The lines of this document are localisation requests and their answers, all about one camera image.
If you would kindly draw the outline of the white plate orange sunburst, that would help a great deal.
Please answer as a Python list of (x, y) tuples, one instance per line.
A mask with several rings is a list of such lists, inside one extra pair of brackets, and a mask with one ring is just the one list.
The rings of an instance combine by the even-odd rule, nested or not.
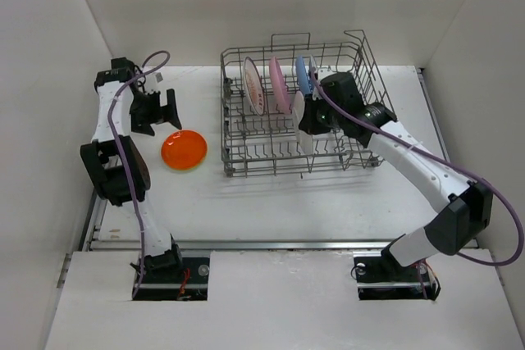
[(265, 111), (263, 85), (258, 69), (251, 57), (246, 57), (243, 64), (244, 91), (254, 112), (262, 116)]

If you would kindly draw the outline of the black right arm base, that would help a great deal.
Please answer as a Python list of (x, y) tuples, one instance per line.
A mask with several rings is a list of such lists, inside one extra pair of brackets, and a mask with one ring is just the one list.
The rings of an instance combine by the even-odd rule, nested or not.
[(380, 262), (379, 256), (354, 256), (350, 274), (360, 301), (437, 300), (441, 282), (426, 261), (398, 271), (388, 271)]

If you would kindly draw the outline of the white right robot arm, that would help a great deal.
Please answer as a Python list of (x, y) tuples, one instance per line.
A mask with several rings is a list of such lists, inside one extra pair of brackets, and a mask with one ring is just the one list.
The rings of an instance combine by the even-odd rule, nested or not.
[(490, 223), (493, 193), (450, 165), (428, 158), (381, 102), (365, 103), (349, 72), (332, 72), (321, 81), (301, 75), (292, 106), (295, 133), (306, 153), (313, 152), (313, 136), (339, 131), (396, 170), (395, 180), (405, 192), (418, 193), (434, 217), (390, 242), (372, 263), (376, 272), (397, 280), (409, 267), (436, 254), (453, 256)]

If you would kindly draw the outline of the blue plate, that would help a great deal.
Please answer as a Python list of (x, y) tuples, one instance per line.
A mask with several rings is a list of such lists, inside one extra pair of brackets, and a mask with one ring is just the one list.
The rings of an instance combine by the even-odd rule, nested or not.
[(297, 56), (294, 66), (299, 91), (304, 96), (311, 95), (313, 93), (313, 87), (310, 83), (307, 68), (304, 63), (304, 58), (302, 56)]

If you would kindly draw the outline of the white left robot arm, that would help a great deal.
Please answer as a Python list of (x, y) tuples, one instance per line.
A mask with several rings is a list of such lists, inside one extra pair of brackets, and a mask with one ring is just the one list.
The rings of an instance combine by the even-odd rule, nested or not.
[(136, 270), (172, 282), (183, 274), (184, 262), (171, 233), (153, 214), (148, 200), (151, 177), (131, 135), (153, 136), (154, 125), (169, 123), (180, 129), (181, 123), (174, 90), (167, 90), (167, 104), (162, 104), (158, 89), (146, 87), (147, 75), (125, 57), (113, 58), (109, 70), (97, 73), (98, 123), (91, 141), (80, 147), (80, 156), (97, 195), (135, 214), (141, 247)]

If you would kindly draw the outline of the pink plate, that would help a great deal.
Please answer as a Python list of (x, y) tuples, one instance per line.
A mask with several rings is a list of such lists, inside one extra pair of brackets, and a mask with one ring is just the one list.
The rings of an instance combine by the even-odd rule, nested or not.
[(283, 114), (290, 114), (289, 94), (281, 66), (276, 57), (270, 59), (269, 73), (277, 110)]

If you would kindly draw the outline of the white plate teal rim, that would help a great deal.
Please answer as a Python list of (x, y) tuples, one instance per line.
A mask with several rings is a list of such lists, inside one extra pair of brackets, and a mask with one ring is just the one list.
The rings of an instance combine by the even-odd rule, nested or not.
[(304, 155), (313, 155), (313, 136), (308, 133), (305, 97), (297, 91), (291, 107), (291, 116), (296, 141)]

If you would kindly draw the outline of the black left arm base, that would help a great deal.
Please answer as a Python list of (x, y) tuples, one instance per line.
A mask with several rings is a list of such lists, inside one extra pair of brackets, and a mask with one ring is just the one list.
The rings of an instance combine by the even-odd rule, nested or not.
[(182, 255), (181, 268), (160, 273), (145, 273), (139, 283), (139, 266), (130, 263), (136, 271), (132, 289), (134, 301), (207, 301), (211, 255), (190, 252)]

